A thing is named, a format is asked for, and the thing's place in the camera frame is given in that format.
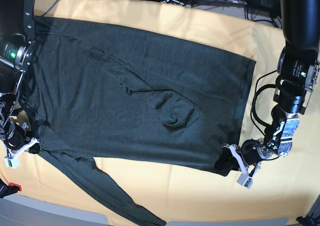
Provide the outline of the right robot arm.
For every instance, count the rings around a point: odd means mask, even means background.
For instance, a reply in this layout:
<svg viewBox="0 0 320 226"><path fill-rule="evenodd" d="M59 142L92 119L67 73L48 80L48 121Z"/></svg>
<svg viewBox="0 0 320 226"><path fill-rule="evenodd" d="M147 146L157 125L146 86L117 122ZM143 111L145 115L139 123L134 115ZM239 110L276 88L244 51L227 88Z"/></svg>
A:
<svg viewBox="0 0 320 226"><path fill-rule="evenodd" d="M35 0L0 0L0 139L5 164L13 169L19 156L40 142L11 119L21 111L21 85L36 44L34 5Z"/></svg>

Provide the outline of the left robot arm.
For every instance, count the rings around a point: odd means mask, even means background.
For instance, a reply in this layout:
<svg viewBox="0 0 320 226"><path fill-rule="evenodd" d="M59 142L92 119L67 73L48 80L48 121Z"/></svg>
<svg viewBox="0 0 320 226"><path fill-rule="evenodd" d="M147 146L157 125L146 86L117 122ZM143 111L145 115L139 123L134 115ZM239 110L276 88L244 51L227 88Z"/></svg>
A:
<svg viewBox="0 0 320 226"><path fill-rule="evenodd" d="M254 96L268 88L274 89L275 106L272 123L262 121L251 107L250 117L255 125L265 127L264 137L246 140L242 146L225 144L215 163L218 174L226 176L240 171L237 182L250 188L253 176L263 161L286 157L293 144L293 135L304 114L317 82L320 63L320 0L280 0L282 31L285 38L274 84L256 87Z"/></svg>

